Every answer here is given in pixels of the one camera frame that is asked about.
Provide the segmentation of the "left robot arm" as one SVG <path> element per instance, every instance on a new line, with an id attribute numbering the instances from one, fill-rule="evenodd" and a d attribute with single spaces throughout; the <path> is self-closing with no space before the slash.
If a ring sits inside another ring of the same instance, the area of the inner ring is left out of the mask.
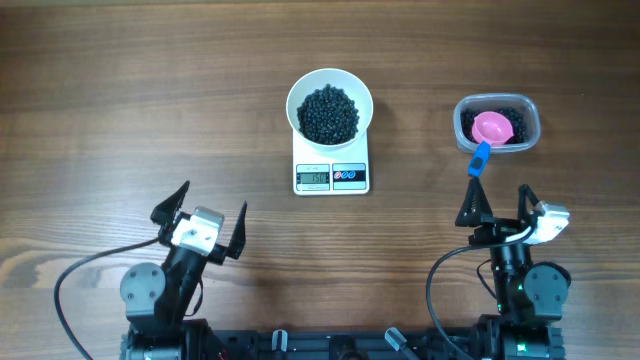
<path id="1" fill-rule="evenodd" d="M 140 263 L 120 284 L 130 323 L 121 343 L 122 359 L 228 359 L 230 351 L 204 319 L 188 311 L 197 288 L 203 286 L 208 264 L 239 259 L 246 244 L 246 211 L 240 209 L 227 245 L 217 242 L 225 217 L 203 206 L 180 210 L 189 189 L 185 182 L 153 209 L 158 242 L 169 248 L 160 265 Z"/>

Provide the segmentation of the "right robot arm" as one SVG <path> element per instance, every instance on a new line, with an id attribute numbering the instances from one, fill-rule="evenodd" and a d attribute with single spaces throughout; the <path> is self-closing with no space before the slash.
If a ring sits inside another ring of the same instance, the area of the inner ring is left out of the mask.
<path id="1" fill-rule="evenodd" d="M 473 176 L 456 218 L 470 227 L 469 245 L 487 249 L 498 313 L 483 315 L 470 330 L 466 353 L 474 359 L 562 359 L 561 331 L 571 276 L 562 266 L 535 263 L 531 248 L 556 238 L 569 224 L 569 210 L 519 188 L 515 219 L 493 214 L 480 179 Z"/>

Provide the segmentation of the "pink scoop blue handle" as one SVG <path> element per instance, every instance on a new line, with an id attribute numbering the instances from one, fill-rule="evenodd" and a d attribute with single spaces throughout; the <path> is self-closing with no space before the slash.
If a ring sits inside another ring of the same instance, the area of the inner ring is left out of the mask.
<path id="1" fill-rule="evenodd" d="M 471 134 L 478 143 L 468 167 L 468 175 L 480 177 L 483 173 L 493 145 L 504 145 L 514 136 L 511 122 L 494 111 L 481 112 L 474 118 Z"/>

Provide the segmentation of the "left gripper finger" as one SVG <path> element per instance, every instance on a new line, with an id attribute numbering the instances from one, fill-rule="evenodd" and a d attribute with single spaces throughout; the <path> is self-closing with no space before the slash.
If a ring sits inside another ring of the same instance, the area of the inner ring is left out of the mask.
<path id="1" fill-rule="evenodd" d="M 239 212 L 237 222 L 232 232 L 229 244 L 226 250 L 226 256 L 234 260 L 238 260 L 244 250 L 246 244 L 246 212 L 248 204 L 244 202 Z"/>
<path id="2" fill-rule="evenodd" d="M 150 215 L 151 221 L 158 226 L 172 225 L 182 207 L 189 186 L 190 181 L 185 181 L 176 192 L 156 205 Z"/>

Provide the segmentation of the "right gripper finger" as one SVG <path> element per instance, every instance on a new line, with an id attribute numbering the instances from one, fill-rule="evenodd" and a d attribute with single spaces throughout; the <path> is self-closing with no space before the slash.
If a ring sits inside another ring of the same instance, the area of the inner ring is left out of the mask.
<path id="1" fill-rule="evenodd" d="M 495 223 L 495 217 L 480 179 L 469 180 L 463 204 L 455 220 L 457 227 L 478 227 Z"/>
<path id="2" fill-rule="evenodd" d="M 520 223 L 530 223 L 531 215 L 528 210 L 528 205 L 535 207 L 539 203 L 539 199 L 528 184 L 522 184 L 518 191 L 519 199 L 517 219 Z"/>

